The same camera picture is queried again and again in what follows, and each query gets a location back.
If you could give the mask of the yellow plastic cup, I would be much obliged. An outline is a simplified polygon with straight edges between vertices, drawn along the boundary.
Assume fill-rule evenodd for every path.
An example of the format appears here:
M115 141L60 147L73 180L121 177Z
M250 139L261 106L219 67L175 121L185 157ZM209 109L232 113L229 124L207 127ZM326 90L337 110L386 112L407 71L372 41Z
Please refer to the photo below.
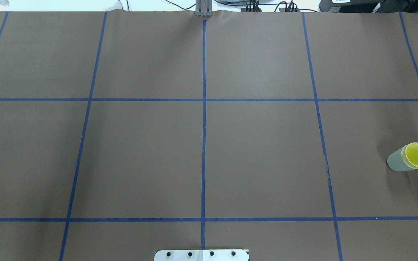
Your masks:
M418 142L412 142L402 148L402 159L412 169L418 170Z

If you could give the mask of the green plastic cup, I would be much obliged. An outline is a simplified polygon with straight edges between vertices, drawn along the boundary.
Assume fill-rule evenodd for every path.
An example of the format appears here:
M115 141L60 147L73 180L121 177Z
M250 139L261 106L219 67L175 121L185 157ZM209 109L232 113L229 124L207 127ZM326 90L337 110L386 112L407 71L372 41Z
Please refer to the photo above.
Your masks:
M405 150L407 147L408 145L405 145L388 156L387 165L390 169L397 172L418 170L418 167L409 163L405 156Z

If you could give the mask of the aluminium frame post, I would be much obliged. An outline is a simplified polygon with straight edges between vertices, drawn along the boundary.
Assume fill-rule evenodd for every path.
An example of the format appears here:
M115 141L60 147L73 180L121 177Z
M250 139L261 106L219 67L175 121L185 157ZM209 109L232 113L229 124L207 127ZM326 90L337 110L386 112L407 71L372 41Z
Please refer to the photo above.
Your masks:
M196 0L195 15L196 17L209 18L213 16L212 0Z

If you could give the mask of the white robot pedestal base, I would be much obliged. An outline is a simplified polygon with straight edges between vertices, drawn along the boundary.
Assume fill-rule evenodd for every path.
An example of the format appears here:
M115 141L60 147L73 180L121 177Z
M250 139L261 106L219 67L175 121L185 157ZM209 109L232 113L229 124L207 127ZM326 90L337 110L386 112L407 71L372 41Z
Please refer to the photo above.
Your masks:
M154 261L250 261L244 249L159 250Z

